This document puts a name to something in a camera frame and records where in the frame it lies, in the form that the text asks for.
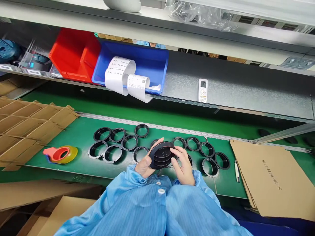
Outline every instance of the person's right hand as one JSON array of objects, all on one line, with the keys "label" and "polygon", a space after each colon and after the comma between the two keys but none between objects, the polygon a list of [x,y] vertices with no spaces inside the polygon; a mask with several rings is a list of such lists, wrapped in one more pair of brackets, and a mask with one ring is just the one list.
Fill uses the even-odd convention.
[{"label": "person's right hand", "polygon": [[180,183],[182,185],[195,185],[195,178],[193,176],[187,151],[179,146],[175,146],[175,149],[170,148],[170,150],[178,156],[181,161],[180,167],[176,159],[174,157],[171,158],[171,162]]}]

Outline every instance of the white paper strip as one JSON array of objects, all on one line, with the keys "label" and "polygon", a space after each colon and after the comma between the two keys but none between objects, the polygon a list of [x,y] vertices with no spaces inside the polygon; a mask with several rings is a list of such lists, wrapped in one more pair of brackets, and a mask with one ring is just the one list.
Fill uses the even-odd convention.
[{"label": "white paper strip", "polygon": [[128,95],[123,85],[127,85],[128,75],[134,74],[135,71],[135,61],[118,56],[113,57],[105,71],[106,88],[124,96]]},{"label": "white paper strip", "polygon": [[151,101],[152,97],[145,94],[145,89],[149,88],[149,77],[131,74],[128,76],[127,90],[129,94],[145,103]]}]

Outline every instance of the storage shelf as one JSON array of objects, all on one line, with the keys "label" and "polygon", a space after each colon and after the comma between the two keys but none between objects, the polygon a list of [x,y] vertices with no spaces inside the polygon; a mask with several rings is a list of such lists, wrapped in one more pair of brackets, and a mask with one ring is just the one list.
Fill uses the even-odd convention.
[{"label": "storage shelf", "polygon": [[[300,122],[314,121],[312,77],[215,58],[169,51],[165,86],[155,99]],[[108,90],[65,79],[36,78]],[[198,81],[208,79],[208,101],[198,102]]]},{"label": "storage shelf", "polygon": [[162,9],[109,10],[102,0],[0,1],[0,16],[280,65],[288,57],[314,59],[315,36],[237,23],[234,33],[171,20]]}]

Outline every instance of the flat cardboard sheet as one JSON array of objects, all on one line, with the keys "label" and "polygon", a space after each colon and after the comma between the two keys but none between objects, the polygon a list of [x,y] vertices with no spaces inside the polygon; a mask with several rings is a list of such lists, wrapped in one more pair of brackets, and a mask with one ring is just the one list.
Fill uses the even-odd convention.
[{"label": "flat cardboard sheet", "polygon": [[283,147],[231,140],[259,213],[315,221],[315,187]]}]

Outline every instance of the barcode label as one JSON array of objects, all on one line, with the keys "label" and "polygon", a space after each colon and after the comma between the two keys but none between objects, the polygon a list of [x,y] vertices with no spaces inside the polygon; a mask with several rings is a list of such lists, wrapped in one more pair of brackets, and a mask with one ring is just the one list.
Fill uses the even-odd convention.
[{"label": "barcode label", "polygon": [[33,74],[33,75],[41,75],[40,72],[37,71],[37,70],[27,70],[27,72],[28,72],[29,74]]},{"label": "barcode label", "polygon": [[0,65],[0,69],[13,71],[11,66]]}]

